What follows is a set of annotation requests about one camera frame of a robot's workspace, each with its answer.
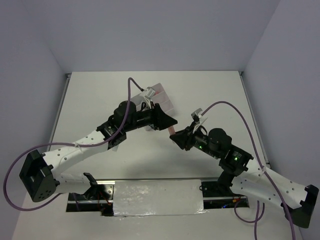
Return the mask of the pink orange highlighter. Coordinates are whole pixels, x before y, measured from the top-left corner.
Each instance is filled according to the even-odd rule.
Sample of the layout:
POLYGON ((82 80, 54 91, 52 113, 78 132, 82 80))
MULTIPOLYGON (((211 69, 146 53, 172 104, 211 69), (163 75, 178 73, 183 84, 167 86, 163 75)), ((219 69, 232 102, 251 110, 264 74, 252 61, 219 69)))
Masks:
POLYGON ((172 136, 176 133, 174 126, 170 126, 168 128, 169 135, 172 136))

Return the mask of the light blue pen case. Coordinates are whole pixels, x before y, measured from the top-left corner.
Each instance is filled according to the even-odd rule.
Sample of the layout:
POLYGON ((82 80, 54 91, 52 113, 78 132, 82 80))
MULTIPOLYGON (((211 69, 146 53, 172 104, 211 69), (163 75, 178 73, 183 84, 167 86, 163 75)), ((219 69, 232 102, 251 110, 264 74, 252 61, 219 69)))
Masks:
POLYGON ((118 146, 115 146, 115 147, 112 148, 112 150, 113 150, 114 152, 116 152, 116 151, 118 150, 118 148, 119 148, 118 146))

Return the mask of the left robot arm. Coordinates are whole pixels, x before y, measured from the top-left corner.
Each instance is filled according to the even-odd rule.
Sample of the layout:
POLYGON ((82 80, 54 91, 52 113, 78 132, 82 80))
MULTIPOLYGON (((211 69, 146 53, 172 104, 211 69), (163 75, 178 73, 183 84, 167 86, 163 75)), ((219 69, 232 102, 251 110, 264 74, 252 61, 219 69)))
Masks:
POLYGON ((67 189, 91 200, 98 193, 94 177, 88 172, 80 176, 67 175, 67 169, 91 156, 117 147, 126 140, 127 132, 146 126, 162 131, 177 123, 158 103, 152 103, 145 110, 137 110, 134 102, 123 101, 106 122, 71 145, 44 153, 36 149, 30 151, 19 177, 35 203, 42 202, 55 193, 65 193, 67 189))

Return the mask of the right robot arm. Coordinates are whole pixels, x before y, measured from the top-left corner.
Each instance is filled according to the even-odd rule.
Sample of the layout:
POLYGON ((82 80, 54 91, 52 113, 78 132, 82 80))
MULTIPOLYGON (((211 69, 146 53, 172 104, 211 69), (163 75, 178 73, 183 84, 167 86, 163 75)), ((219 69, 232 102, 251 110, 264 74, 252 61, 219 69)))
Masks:
POLYGON ((217 190, 223 196, 245 195, 283 209, 285 218, 307 229, 317 202, 319 189, 296 183, 266 166, 260 166, 250 153, 232 144, 232 138, 221 128, 208 134, 190 127, 170 136, 182 150, 196 148, 217 159, 223 172, 217 190))

